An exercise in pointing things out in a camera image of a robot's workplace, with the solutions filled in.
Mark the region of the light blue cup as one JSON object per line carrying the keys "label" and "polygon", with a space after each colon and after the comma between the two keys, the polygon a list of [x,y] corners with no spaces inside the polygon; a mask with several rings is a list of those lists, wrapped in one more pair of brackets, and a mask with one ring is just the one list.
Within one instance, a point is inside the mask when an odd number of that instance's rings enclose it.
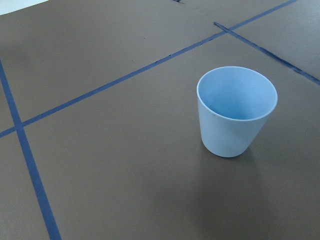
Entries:
{"label": "light blue cup", "polygon": [[278,103],[276,88],[268,78],[240,66],[205,73],[196,94],[202,143],[224,158],[246,151]]}

